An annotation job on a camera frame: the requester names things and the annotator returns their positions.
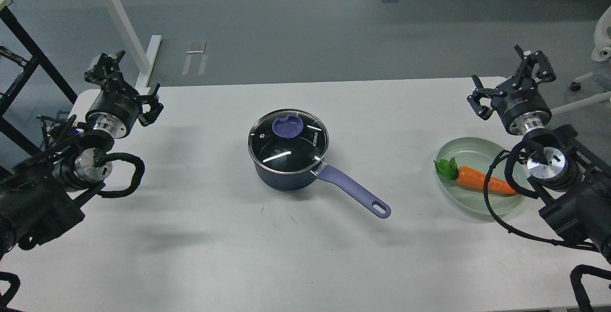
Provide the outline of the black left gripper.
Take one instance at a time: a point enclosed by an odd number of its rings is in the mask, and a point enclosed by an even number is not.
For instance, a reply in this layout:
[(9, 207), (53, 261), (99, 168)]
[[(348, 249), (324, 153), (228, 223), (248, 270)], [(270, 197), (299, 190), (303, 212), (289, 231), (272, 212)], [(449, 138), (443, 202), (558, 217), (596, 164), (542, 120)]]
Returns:
[[(164, 109), (164, 105), (159, 101), (159, 83), (151, 87), (148, 94), (138, 95), (139, 104), (119, 93), (124, 92), (126, 86), (119, 67), (124, 55), (124, 50), (114, 55), (102, 53), (98, 62), (85, 72), (85, 81), (96, 84), (102, 90), (87, 111), (85, 122), (94, 130), (107, 132), (114, 139), (128, 136), (136, 119), (143, 127), (152, 125)], [(147, 111), (142, 110), (145, 105), (149, 107)]]

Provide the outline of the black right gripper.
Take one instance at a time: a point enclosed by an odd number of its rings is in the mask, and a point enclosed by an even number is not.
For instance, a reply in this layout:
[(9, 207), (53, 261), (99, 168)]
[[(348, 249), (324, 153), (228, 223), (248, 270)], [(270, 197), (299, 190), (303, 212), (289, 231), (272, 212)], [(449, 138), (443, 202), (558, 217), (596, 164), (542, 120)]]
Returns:
[[(539, 119), (541, 125), (547, 125), (551, 119), (551, 111), (537, 86), (551, 83), (557, 79), (548, 57), (543, 51), (525, 52), (519, 45), (514, 47), (521, 57), (513, 80), (508, 79), (497, 88), (485, 88), (477, 75), (471, 78), (475, 84), (473, 92), (467, 96), (467, 101), (476, 116), (488, 120), (493, 112), (497, 112), (507, 133), (523, 135), (526, 130), (521, 126), (524, 118)], [(481, 104), (482, 99), (500, 98), (495, 107)]]

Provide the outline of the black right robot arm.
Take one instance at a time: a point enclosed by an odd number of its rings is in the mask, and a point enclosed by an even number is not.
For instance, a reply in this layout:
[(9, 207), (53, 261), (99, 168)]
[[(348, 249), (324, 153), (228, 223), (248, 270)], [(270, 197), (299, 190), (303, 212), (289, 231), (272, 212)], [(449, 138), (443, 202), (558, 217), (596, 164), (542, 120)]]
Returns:
[[(507, 230), (522, 238), (577, 250), (598, 252), (611, 259), (611, 177), (610, 166), (577, 139), (572, 125), (547, 128), (552, 118), (539, 84), (556, 79), (542, 51), (526, 53), (516, 73), (495, 88), (483, 86), (473, 75), (473, 92), (467, 97), (475, 114), (484, 120), (497, 114), (508, 134), (521, 137), (510, 151), (500, 151), (483, 182), (483, 199), (489, 214)], [(539, 216), (558, 239), (546, 239), (503, 221), (489, 202), (491, 175), (504, 162), (504, 177), (520, 195), (540, 199)]]

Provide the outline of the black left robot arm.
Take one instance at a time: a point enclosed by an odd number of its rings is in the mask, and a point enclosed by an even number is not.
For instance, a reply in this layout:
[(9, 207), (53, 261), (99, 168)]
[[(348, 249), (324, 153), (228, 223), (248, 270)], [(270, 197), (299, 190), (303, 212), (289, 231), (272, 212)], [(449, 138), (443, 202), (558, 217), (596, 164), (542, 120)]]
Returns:
[(159, 84), (140, 94), (124, 80), (119, 64), (125, 52), (100, 55), (85, 72), (100, 92), (83, 122), (40, 118), (44, 150), (13, 167), (1, 180), (0, 249), (31, 250), (57, 239), (84, 220), (82, 207), (94, 196), (123, 198), (134, 193), (146, 171), (129, 153), (111, 153), (117, 139), (135, 123), (155, 123), (164, 106)]

